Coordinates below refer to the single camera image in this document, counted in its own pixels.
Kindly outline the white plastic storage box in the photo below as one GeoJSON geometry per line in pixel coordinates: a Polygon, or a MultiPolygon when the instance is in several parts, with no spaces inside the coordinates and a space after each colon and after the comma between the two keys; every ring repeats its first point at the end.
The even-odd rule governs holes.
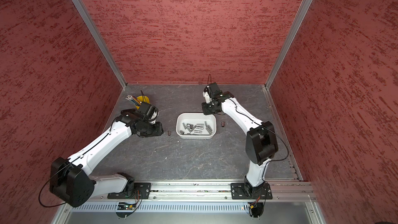
{"type": "Polygon", "coordinates": [[[176,132],[182,139],[212,139],[217,132],[217,120],[203,113],[182,113],[177,118],[176,132]]]}

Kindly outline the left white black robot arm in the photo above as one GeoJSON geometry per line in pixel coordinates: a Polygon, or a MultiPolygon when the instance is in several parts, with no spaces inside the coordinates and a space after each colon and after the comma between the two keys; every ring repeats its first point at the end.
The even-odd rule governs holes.
{"type": "Polygon", "coordinates": [[[96,166],[120,143],[136,135],[140,138],[161,136],[164,131],[157,121],[159,110],[150,105],[123,110],[111,126],[97,139],[67,159],[59,157],[51,164],[49,191],[72,207],[90,198],[116,194],[134,197],[134,179],[126,174],[92,176],[96,166]]]}

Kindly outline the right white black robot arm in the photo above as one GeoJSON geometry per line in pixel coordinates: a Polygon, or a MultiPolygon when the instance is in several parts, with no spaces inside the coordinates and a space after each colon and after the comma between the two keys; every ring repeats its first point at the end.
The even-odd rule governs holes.
{"type": "Polygon", "coordinates": [[[228,115],[246,134],[245,151],[250,160],[246,182],[259,187],[265,182],[268,164],[278,152],[277,137],[270,122],[263,122],[248,112],[238,100],[226,93],[210,94],[203,92],[205,102],[202,110],[205,115],[223,112],[228,115]]]}

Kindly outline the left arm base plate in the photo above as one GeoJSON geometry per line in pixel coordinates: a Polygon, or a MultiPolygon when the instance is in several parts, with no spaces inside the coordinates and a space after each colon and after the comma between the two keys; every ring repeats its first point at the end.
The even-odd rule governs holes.
{"type": "Polygon", "coordinates": [[[151,183],[129,183],[125,189],[119,193],[109,193],[108,199],[144,199],[149,198],[151,192],[151,183]]]}

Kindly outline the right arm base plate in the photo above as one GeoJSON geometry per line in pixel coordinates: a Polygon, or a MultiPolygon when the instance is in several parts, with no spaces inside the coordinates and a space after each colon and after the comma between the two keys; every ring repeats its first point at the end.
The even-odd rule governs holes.
{"type": "Polygon", "coordinates": [[[233,200],[272,200],[271,187],[267,182],[260,186],[252,187],[249,183],[231,183],[231,196],[233,200]]]}

